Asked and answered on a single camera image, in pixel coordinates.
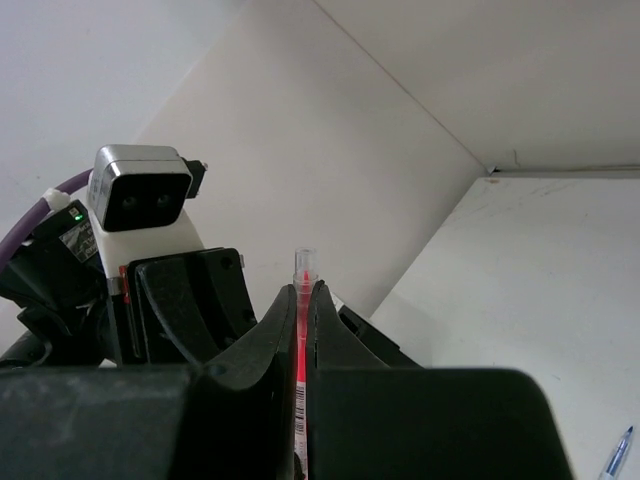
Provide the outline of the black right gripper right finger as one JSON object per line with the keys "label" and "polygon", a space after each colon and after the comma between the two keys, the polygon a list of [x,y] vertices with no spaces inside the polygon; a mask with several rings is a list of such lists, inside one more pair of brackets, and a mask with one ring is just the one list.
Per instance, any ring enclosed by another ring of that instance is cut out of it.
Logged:
{"label": "black right gripper right finger", "polygon": [[504,368],[393,368],[340,320],[318,283],[307,338],[314,479],[568,479],[546,396]]}

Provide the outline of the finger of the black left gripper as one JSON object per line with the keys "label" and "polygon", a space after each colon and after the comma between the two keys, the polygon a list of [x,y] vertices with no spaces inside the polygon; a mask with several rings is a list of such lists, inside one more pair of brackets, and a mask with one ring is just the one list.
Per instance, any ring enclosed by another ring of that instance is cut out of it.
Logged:
{"label": "finger of the black left gripper", "polygon": [[392,368],[419,368],[395,342],[347,306],[336,294],[332,294],[331,298],[342,323],[382,362]]}

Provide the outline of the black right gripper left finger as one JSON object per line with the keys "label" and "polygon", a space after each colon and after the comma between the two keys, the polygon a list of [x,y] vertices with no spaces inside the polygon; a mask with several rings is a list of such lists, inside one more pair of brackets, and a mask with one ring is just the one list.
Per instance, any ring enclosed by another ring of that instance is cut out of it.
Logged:
{"label": "black right gripper left finger", "polygon": [[296,295],[197,365],[1,377],[5,479],[290,479]]}

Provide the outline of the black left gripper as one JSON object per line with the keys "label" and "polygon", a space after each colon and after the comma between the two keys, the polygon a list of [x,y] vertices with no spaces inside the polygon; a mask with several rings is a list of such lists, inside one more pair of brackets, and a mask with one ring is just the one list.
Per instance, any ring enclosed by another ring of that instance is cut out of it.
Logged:
{"label": "black left gripper", "polygon": [[1,272],[1,295],[28,330],[2,366],[201,365],[250,329],[232,248],[132,261],[116,279],[111,293],[80,201],[48,215]]}

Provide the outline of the pink red marker pen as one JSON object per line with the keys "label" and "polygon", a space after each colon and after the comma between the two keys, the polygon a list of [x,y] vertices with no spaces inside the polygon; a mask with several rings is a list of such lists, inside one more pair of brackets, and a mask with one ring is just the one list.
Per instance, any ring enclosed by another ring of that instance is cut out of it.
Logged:
{"label": "pink red marker pen", "polygon": [[302,479],[308,478],[306,340],[309,305],[318,279],[317,252],[302,247],[295,252],[293,285],[296,291],[297,368],[294,417],[294,454]]}

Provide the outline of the blue ballpoint pen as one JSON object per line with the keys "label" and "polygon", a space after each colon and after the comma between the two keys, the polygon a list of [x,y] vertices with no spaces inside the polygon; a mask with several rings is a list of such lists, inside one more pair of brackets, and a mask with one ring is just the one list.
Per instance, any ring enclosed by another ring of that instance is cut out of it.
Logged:
{"label": "blue ballpoint pen", "polygon": [[631,449],[634,436],[634,426],[630,426],[620,437],[614,450],[609,455],[602,468],[599,480],[616,480],[622,471],[627,455]]}

